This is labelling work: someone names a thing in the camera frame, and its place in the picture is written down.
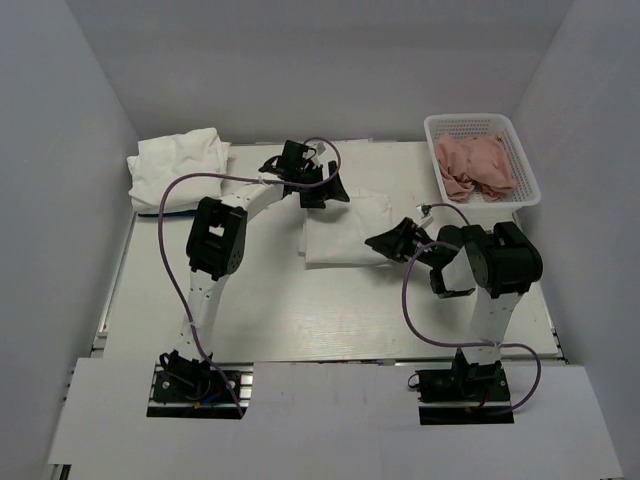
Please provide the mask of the white printed t shirt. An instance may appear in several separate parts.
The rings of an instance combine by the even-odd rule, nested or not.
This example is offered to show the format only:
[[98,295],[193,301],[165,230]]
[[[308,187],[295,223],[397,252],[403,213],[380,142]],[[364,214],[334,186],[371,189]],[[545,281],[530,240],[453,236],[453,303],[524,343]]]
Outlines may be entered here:
[[329,201],[325,209],[308,209],[298,243],[307,267],[377,266],[387,259],[365,244],[392,229],[388,195],[358,188],[348,203]]

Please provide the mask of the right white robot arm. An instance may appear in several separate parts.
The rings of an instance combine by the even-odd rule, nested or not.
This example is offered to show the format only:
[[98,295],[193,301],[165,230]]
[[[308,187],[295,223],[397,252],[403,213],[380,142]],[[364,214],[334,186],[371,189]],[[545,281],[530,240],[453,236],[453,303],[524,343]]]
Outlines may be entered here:
[[[499,222],[491,231],[479,225],[445,225],[436,238],[431,238],[409,218],[366,239],[365,245],[389,260],[407,265],[401,287],[406,325],[421,341],[456,350],[464,365],[451,374],[452,388],[463,398],[477,397],[488,385],[487,375],[497,370],[501,349],[509,346],[504,338],[515,307],[542,276],[543,261],[536,247],[512,221]],[[443,272],[459,256],[466,259],[475,285],[451,290]],[[476,295],[467,341],[438,341],[414,326],[408,310],[408,283],[416,263],[430,268],[430,287],[438,298]]]

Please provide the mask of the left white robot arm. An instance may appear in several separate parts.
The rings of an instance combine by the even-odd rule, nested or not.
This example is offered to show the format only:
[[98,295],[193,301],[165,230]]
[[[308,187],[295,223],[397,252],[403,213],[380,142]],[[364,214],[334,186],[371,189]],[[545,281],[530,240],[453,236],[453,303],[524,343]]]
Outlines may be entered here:
[[[161,198],[157,232],[161,260],[184,309],[176,355],[188,361],[212,360],[211,339],[219,304],[243,260],[249,222],[291,194],[299,196],[303,209],[324,209],[328,201],[348,203],[350,197],[339,176],[341,167],[337,147],[311,137],[302,143],[286,141],[282,152],[265,161],[253,178],[191,173],[170,183]],[[182,291],[166,254],[164,208],[180,183],[196,178],[230,180],[240,187],[220,198],[206,196],[198,202],[186,245],[189,288]]]

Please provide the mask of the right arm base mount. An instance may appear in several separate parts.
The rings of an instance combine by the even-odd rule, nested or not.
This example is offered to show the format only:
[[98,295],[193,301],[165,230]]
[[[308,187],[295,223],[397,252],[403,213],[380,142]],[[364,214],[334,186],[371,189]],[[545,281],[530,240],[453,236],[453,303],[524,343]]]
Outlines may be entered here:
[[407,386],[418,394],[422,426],[512,424],[511,393],[502,364],[469,364],[458,356],[447,369],[421,369]]

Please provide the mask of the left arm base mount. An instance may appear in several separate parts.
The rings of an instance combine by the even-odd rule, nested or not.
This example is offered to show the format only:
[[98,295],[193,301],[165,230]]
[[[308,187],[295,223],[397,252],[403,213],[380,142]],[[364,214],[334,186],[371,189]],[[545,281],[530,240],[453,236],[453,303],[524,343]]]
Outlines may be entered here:
[[146,416],[149,418],[239,420],[253,386],[248,365],[224,365],[164,353],[154,368]]

